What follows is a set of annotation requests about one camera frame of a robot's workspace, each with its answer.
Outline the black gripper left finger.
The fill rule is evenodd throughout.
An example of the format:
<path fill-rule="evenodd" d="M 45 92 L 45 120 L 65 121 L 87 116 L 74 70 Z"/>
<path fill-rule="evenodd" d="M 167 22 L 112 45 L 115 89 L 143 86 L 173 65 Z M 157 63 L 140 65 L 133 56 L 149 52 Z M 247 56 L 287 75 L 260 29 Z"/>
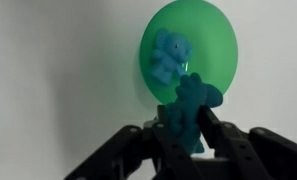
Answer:
<path fill-rule="evenodd" d="M 167 127 L 167 113 L 157 106 L 157 117 L 143 128 L 122 127 L 64 180 L 127 180 L 144 160 L 155 168 L 152 180 L 202 180 L 202 174 Z"/>

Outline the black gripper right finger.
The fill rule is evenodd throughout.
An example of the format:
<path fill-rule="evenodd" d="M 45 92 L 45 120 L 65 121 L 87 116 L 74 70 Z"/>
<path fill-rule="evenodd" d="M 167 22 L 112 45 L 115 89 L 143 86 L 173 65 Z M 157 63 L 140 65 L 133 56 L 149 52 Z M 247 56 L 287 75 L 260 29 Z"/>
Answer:
<path fill-rule="evenodd" d="M 263 127 L 248 133 L 201 106 L 197 121 L 214 159 L 198 160 L 206 180 L 297 180 L 297 143 Z"/>

